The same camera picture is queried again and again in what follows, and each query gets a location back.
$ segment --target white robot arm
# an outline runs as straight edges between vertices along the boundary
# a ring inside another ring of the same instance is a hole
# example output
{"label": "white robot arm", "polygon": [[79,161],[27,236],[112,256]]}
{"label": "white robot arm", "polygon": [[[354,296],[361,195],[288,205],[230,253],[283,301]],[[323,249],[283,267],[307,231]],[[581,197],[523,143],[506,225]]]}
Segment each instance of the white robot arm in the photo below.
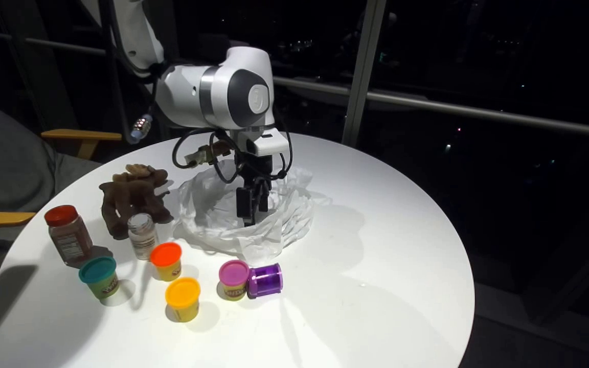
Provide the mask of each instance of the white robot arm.
{"label": "white robot arm", "polygon": [[[267,211],[272,154],[290,150],[290,140],[274,125],[270,55],[254,46],[230,46],[219,66],[163,66],[163,46],[142,11],[142,0],[81,2],[98,24],[109,15],[118,59],[137,78],[148,78],[145,86],[167,120],[188,129],[217,129],[217,137],[229,140],[235,148],[236,176],[244,178],[244,187],[236,190],[236,214],[245,225],[256,223],[256,211]],[[163,66],[159,75],[154,75],[156,66]],[[138,119],[131,137],[142,139],[152,120],[152,117]],[[200,161],[206,159],[188,154],[188,164]]]}

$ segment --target green cup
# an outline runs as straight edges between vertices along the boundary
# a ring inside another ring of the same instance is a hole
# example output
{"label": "green cup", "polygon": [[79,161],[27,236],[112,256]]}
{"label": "green cup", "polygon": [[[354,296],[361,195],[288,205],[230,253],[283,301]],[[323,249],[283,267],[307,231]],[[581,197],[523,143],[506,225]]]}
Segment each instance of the green cup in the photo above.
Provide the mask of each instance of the green cup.
{"label": "green cup", "polygon": [[93,257],[79,267],[77,277],[88,283],[98,301],[103,301],[118,288],[114,267],[112,257]]}

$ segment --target yellow cup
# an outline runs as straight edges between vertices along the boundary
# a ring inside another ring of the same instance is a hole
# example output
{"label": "yellow cup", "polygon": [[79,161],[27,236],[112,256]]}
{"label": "yellow cup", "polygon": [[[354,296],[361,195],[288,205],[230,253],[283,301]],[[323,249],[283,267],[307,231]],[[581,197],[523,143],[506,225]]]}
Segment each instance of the yellow cup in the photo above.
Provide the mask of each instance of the yellow cup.
{"label": "yellow cup", "polygon": [[199,312],[200,285],[193,277],[178,277],[166,290],[167,306],[178,320],[192,320]]}
{"label": "yellow cup", "polygon": [[152,249],[148,260],[157,269],[159,279],[175,279],[179,276],[179,244],[159,243]]}

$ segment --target transparent plastic wrap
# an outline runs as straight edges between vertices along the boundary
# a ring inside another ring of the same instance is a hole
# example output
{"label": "transparent plastic wrap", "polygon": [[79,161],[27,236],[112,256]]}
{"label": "transparent plastic wrap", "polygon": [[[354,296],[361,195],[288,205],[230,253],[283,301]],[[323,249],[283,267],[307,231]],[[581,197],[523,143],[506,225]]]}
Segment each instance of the transparent plastic wrap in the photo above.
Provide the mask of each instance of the transparent plastic wrap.
{"label": "transparent plastic wrap", "polygon": [[[226,176],[233,169],[229,164],[221,165]],[[192,244],[240,256],[250,264],[267,264],[307,233],[312,218],[309,182],[311,173],[296,168],[283,180],[274,180],[270,211],[245,227],[235,211],[235,187],[240,186],[240,178],[224,184],[214,169],[206,169],[179,187],[178,221]]]}

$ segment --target black wire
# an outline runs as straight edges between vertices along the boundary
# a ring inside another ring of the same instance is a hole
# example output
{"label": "black wire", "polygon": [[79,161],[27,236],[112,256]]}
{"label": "black wire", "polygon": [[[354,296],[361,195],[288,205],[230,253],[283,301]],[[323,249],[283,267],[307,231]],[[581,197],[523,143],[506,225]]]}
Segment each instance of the black wire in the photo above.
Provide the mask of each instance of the black wire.
{"label": "black wire", "polygon": [[[212,131],[212,132],[210,132],[210,137],[209,137],[209,147],[212,147],[212,137],[224,139],[226,143],[230,140],[233,147],[235,147],[235,153],[236,153],[236,145],[235,145],[235,140],[229,139],[223,131]],[[230,178],[224,178],[224,176],[221,173],[221,169],[219,169],[219,161],[217,161],[217,159],[212,161],[212,168],[214,168],[219,180],[223,180],[224,184],[230,184],[230,182],[239,176],[239,168],[236,168],[236,165],[235,165],[235,171],[233,171]]]}
{"label": "black wire", "polygon": [[157,79],[152,84],[152,107],[156,106],[156,94],[157,94]]}
{"label": "black wire", "polygon": [[272,176],[272,180],[287,178],[288,171],[290,171],[290,168],[293,168],[293,161],[295,161],[295,148],[293,148],[290,129],[287,126],[283,120],[280,120],[280,125],[282,125],[282,131],[287,132],[287,139],[288,139],[288,153],[290,153],[290,161],[288,161],[288,165],[287,165],[287,159],[283,159],[283,154],[280,153],[280,161],[282,161],[283,168],[282,168],[275,176]]}
{"label": "black wire", "polygon": [[175,165],[175,168],[192,168],[190,164],[179,164],[178,161],[178,148],[179,148],[179,145],[186,140],[190,137],[190,131],[186,131],[178,140],[175,140],[175,145],[172,147],[172,164]]}

